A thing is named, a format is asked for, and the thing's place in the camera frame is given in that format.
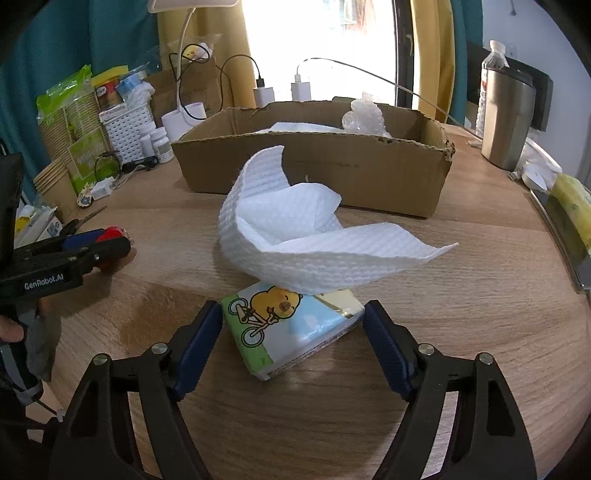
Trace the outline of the person's left hand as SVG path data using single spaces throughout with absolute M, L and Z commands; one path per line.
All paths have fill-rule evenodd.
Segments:
M 7 343 L 16 343 L 24 338 L 24 330 L 14 321 L 0 317 L 0 340 Z

